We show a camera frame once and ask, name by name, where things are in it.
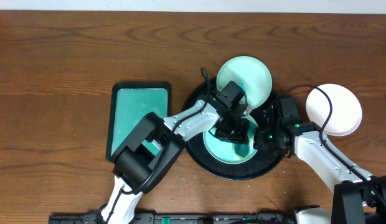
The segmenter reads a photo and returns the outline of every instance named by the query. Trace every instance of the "tabletop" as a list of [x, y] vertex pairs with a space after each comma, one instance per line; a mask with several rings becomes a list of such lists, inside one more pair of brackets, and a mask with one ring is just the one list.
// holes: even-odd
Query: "tabletop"
[[[386, 175], [386, 15], [0, 11], [0, 223], [46, 223], [107, 203], [110, 96], [119, 81], [167, 81], [172, 112], [229, 59], [249, 55], [273, 88], [336, 83], [362, 105], [333, 143]], [[309, 89], [291, 93], [304, 111]], [[253, 180], [216, 177], [182, 152], [138, 208], [158, 213], [331, 209], [332, 193], [298, 158]]]

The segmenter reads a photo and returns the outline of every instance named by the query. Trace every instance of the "black round tray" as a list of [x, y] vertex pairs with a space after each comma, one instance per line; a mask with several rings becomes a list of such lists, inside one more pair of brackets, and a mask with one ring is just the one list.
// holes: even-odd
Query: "black round tray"
[[[212, 88], [215, 88], [216, 79], [211, 79]], [[206, 92], [206, 83], [200, 84], [187, 98], [183, 111], [190, 108], [197, 101], [197, 98]], [[266, 119], [263, 118], [263, 110], [270, 106], [276, 98], [276, 93], [271, 92], [268, 99], [255, 108], [250, 115], [257, 122], [258, 127], [266, 126]], [[218, 161], [207, 150], [204, 145], [203, 134], [194, 136], [187, 142], [187, 152], [206, 171], [218, 177], [231, 180], [248, 180], [266, 174], [272, 170], [283, 159], [283, 155], [274, 152], [258, 151], [251, 159], [241, 164], [226, 164]]]

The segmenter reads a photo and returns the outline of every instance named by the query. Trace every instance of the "wood grain surface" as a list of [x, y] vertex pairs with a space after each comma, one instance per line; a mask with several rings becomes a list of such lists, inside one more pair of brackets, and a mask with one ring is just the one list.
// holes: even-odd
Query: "wood grain surface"
[[[168, 81], [172, 112], [230, 58], [262, 60], [281, 91], [337, 83], [353, 91], [363, 120], [333, 143], [386, 175], [386, 16], [161, 12], [0, 11], [0, 223], [46, 223], [51, 213], [107, 203], [110, 95], [122, 80]], [[304, 112], [308, 89], [294, 93]], [[332, 193], [297, 158], [263, 177], [224, 180], [184, 151], [138, 208], [255, 213], [317, 204]]]

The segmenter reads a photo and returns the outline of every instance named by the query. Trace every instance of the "wooden table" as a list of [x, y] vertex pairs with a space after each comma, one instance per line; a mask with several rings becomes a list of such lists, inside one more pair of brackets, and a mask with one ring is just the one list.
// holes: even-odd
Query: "wooden table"
[[[386, 16], [163, 12], [0, 12], [0, 223], [45, 223], [54, 212], [107, 203], [111, 87], [172, 84], [172, 112], [228, 59], [253, 55], [274, 89], [337, 83], [362, 104], [359, 129], [334, 144], [386, 175]], [[308, 89], [294, 92], [304, 111]], [[263, 177], [224, 180], [184, 151], [138, 207], [157, 212], [255, 213], [318, 204], [332, 194], [297, 158]]]

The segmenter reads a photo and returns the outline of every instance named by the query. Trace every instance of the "white wall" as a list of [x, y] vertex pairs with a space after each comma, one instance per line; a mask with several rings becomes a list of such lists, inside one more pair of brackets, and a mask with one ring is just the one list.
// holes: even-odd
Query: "white wall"
[[0, 0], [0, 9], [386, 14], [386, 0]]

